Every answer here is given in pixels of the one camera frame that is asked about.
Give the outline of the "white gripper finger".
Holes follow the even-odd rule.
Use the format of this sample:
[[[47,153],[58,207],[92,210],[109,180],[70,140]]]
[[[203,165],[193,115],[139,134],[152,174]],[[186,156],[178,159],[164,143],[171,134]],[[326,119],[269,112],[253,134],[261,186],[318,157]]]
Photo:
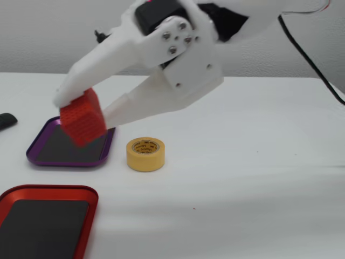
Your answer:
[[[189,47],[175,36],[190,36],[197,27],[197,5],[131,5],[121,16],[121,25],[113,28],[108,36],[90,53],[70,69],[62,86],[57,90],[54,104],[66,107],[73,100],[96,84],[117,72],[142,64],[158,68],[151,77],[157,90],[150,94],[167,105],[188,107],[200,99],[199,94],[182,96],[176,93],[177,85],[165,72],[174,60],[181,60]]]

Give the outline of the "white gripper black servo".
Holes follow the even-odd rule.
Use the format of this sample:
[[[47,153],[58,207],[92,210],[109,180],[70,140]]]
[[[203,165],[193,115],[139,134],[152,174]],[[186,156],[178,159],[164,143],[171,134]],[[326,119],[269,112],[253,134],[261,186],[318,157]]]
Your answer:
[[[135,5],[197,5],[194,1],[137,1]],[[138,87],[123,94],[103,110],[107,128],[118,127],[154,115],[182,110],[189,102],[179,97],[199,94],[200,98],[223,82],[216,53],[217,34],[210,17],[200,9],[197,27],[190,36],[175,36],[188,45],[181,60],[174,60],[165,72],[172,82],[180,80],[175,92],[162,72],[154,72]]]

